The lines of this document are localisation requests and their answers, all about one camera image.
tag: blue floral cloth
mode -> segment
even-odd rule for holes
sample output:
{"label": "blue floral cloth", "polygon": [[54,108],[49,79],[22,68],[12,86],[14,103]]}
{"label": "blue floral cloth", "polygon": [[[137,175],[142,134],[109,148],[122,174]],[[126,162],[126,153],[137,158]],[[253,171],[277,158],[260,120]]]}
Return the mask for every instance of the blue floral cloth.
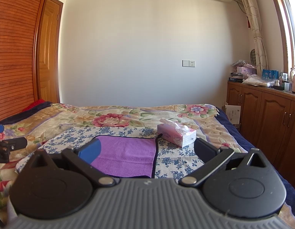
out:
{"label": "blue floral cloth", "polygon": [[[72,127],[46,142],[40,149],[46,150],[47,153],[60,153],[68,146],[80,148],[98,135],[154,138],[157,136],[157,130],[144,127]],[[155,178],[179,180],[204,164],[194,153],[194,143],[180,148],[160,138],[158,147]],[[16,166],[18,172],[33,154],[19,161]]]}

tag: window frame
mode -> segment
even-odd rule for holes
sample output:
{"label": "window frame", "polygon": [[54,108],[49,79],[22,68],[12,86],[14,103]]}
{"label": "window frame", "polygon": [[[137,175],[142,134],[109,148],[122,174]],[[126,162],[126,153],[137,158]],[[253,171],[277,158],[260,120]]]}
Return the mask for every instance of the window frame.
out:
{"label": "window frame", "polygon": [[284,72],[295,66],[295,25],[288,0],[273,0],[277,11],[283,45]]}

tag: power outlet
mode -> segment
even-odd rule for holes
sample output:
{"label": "power outlet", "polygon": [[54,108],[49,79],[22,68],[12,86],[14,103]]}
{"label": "power outlet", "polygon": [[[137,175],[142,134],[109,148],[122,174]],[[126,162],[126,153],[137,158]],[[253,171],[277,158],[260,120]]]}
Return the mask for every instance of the power outlet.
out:
{"label": "power outlet", "polygon": [[195,61],[194,60],[190,60],[190,67],[195,67]]}

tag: cabinet door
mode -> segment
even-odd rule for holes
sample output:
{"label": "cabinet door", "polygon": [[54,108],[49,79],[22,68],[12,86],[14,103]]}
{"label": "cabinet door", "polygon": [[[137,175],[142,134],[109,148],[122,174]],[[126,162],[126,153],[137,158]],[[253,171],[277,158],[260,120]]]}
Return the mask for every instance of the cabinet door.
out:
{"label": "cabinet door", "polygon": [[262,92],[249,88],[242,88],[241,103],[241,135],[253,144],[255,130],[261,106]]}
{"label": "cabinet door", "polygon": [[291,102],[289,120],[284,139],[275,161],[279,173],[295,185],[295,101]]}
{"label": "cabinet door", "polygon": [[284,136],[289,109],[289,99],[262,93],[254,145],[263,151],[272,164]]}
{"label": "cabinet door", "polygon": [[242,87],[228,84],[227,88],[227,103],[229,105],[240,105],[239,99],[242,93]]}

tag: metal screw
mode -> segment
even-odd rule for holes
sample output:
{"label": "metal screw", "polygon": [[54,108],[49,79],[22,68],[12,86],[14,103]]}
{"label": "metal screw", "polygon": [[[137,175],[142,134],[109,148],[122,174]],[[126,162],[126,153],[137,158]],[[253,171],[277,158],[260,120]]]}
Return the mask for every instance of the metal screw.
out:
{"label": "metal screw", "polygon": [[197,179],[195,177],[184,177],[181,179],[184,184],[195,184],[197,183]]}
{"label": "metal screw", "polygon": [[151,183],[152,183],[152,181],[151,180],[147,180],[147,181],[144,181],[143,182],[145,185],[150,185]]}
{"label": "metal screw", "polygon": [[111,177],[101,177],[98,182],[102,185],[111,185],[114,183],[114,179]]}

